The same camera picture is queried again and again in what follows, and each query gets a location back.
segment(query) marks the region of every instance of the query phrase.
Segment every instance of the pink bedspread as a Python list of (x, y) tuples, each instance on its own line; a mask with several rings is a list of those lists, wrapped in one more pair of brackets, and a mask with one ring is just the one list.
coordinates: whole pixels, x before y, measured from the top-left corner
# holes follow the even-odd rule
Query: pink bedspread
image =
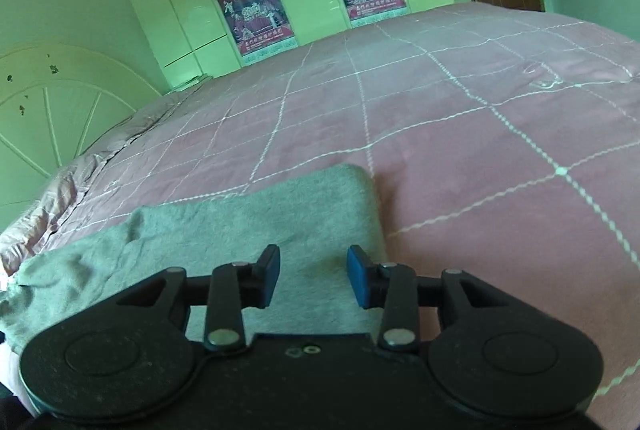
[[(352, 30), (164, 97), (141, 129), (114, 129), (99, 144), (115, 149), (72, 184), (80, 193), (57, 225), (11, 255), (59, 248), (141, 205), (354, 163), (374, 178), (393, 259), (427, 275), (466, 269), (585, 331), (606, 359), (590, 413), (632, 430), (639, 72), (640, 45), (622, 35), (485, 4)], [(433, 336), (431, 312), (423, 326)]]

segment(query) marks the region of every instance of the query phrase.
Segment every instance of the headboard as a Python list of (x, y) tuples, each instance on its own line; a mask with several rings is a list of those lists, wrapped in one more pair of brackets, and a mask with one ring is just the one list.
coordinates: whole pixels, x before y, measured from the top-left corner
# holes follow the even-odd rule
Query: headboard
[(158, 96), (125, 65), (83, 48), (0, 58), (0, 232), (58, 168)]

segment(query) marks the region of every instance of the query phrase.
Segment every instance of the gray garment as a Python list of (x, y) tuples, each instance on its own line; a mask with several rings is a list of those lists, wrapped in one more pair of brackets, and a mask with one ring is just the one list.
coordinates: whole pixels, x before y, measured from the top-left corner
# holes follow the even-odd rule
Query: gray garment
[[(210, 275), (221, 264), (254, 262), (268, 244), (280, 246), (282, 270), (271, 306), (244, 310), (248, 338), (377, 331), (380, 312), (358, 307), (346, 252), (358, 244), (380, 262), (384, 240), (372, 183), (350, 165), (247, 197), (143, 207), (119, 226), (37, 255), (0, 293), (0, 330), (21, 352), (47, 327), (162, 269)], [(192, 309), (191, 340), (202, 341), (204, 310)]]

